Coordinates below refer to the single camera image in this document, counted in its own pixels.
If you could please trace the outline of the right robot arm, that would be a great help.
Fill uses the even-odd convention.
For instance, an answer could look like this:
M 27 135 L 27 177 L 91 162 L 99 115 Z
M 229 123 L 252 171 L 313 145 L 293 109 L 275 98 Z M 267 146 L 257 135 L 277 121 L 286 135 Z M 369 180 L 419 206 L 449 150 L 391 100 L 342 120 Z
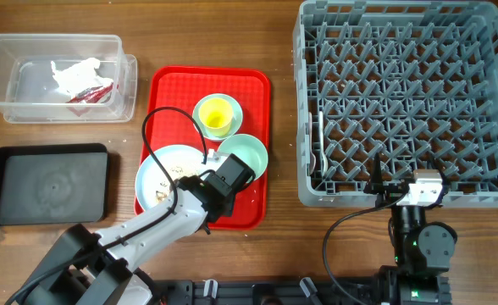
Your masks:
M 380 155 L 375 154 L 370 180 L 364 191 L 377 197 L 377 208 L 388 208 L 388 233 L 394 248 L 394 266 L 383 266 L 374 276 L 372 304 L 452 303 L 449 280 L 457 233 L 443 222 L 428 222 L 426 212 L 442 204 L 450 181 L 434 158 L 425 169 L 397 185 L 386 185 Z

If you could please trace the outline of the white napkin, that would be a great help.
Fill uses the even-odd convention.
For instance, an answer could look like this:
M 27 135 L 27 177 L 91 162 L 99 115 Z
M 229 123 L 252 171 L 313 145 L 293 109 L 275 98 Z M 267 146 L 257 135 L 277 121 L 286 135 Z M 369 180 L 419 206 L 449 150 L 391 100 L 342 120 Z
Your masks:
M 113 84 L 111 78 L 101 77 L 97 73 L 100 65 L 101 61 L 97 58 L 85 59 L 67 69 L 58 69 L 56 63 L 51 62 L 53 79 L 57 82 L 58 89 L 71 97 L 93 88 L 101 89 Z

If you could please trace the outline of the rice and food scraps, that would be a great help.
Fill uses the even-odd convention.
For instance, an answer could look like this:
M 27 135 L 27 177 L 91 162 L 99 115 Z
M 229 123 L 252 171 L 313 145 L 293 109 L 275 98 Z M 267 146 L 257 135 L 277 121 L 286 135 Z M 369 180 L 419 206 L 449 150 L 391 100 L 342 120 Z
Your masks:
M 170 181 L 176 182 L 184 176 L 199 175 L 202 171 L 202 165 L 197 162 L 178 162 L 173 161 L 171 164 L 164 166 L 170 179 L 168 179 L 162 170 L 159 170 L 157 184 L 154 186 L 154 195 L 156 203 L 166 198 L 172 189 Z

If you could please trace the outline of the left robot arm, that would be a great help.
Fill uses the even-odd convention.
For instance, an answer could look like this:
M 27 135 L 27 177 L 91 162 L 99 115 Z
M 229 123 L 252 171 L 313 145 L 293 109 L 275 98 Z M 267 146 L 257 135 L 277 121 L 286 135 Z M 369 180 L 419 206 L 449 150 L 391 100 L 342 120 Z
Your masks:
M 121 225 L 94 233 L 74 225 L 8 302 L 116 304 L 142 264 L 216 222 L 254 180 L 251 167 L 230 154 L 217 169 L 172 180 L 161 203 Z

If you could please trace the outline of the yellow plastic cup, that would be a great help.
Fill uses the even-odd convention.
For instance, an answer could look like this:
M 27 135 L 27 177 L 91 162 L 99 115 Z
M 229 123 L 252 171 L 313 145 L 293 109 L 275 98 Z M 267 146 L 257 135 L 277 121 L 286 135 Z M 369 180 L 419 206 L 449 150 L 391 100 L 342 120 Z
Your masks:
M 220 137 L 230 131 L 234 112 L 226 99 L 209 97 L 202 102 L 198 117 L 212 136 Z

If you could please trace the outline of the red foil wrapper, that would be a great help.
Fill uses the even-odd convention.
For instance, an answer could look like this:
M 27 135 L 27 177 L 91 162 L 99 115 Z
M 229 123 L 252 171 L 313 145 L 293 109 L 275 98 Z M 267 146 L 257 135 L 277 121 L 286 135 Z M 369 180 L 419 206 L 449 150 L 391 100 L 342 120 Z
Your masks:
M 113 85 L 95 86 L 85 89 L 69 100 L 69 103 L 98 103 L 113 89 Z

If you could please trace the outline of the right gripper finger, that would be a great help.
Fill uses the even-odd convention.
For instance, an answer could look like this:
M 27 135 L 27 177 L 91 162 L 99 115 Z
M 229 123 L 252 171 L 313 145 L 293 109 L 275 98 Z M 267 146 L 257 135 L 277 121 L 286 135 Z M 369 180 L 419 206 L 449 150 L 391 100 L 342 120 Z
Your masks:
M 429 159 L 427 161 L 427 169 L 435 169 L 440 175 L 440 178 L 442 180 L 442 185 L 443 186 L 449 185 L 449 180 L 442 170 L 442 166 L 440 164 L 440 161 L 437 160 L 433 154 L 429 155 Z
M 385 193 L 385 186 L 383 184 L 383 177 L 381 173 L 380 154 L 378 152 L 373 156 L 369 181 L 365 185 L 363 192 L 373 195 Z

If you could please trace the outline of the light blue plate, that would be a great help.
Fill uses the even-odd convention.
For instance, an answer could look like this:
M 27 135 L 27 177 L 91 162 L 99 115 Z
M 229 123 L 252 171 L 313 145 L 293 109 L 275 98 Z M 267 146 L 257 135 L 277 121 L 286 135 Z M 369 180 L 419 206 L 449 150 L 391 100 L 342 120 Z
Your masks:
M 203 154 L 194 147 L 170 145 L 155 151 L 155 155 L 172 180 L 199 175 L 207 169 L 217 169 L 219 163 L 209 159 L 202 163 Z M 136 174 L 136 199 L 143 210 L 157 206 L 170 193 L 170 183 L 151 156 L 141 164 Z

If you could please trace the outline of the green bowl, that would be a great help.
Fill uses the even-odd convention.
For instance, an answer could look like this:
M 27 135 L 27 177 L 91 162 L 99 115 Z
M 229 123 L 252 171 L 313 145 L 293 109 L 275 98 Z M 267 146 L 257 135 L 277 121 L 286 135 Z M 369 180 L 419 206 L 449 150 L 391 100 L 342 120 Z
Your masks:
M 236 134 L 224 140 L 218 149 L 219 153 L 233 153 L 246 163 L 258 180 L 268 167 L 268 151 L 255 136 Z

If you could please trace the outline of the light blue bowl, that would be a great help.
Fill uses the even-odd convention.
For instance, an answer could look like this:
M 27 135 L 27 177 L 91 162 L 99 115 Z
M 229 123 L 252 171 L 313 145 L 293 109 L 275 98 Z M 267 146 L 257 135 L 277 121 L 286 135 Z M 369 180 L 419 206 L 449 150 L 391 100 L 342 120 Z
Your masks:
M 202 102 L 206 98 L 209 98 L 209 97 L 222 97 L 222 98 L 226 99 L 233 108 L 233 112 L 234 112 L 233 121 L 232 121 L 232 124 L 230 127 L 230 131 L 225 136 L 220 136 L 220 137 L 212 136 L 205 129 L 204 124 L 201 122 L 201 120 L 198 117 L 198 110 L 199 110 Z M 214 94 L 207 95 L 207 96 L 203 97 L 196 104 L 196 106 L 193 109 L 192 118 L 197 122 L 198 126 L 201 128 L 202 133 L 203 133 L 205 138 L 207 138 L 208 140 L 212 140 L 212 141 L 222 141 L 222 140 L 225 140 L 226 138 L 228 138 L 229 136 L 233 136 L 240 129 L 240 127 L 242 125 L 242 121 L 243 121 L 243 111 L 242 111 L 241 105 L 233 97 L 231 97 L 229 95 L 222 94 L 222 93 L 214 93 Z

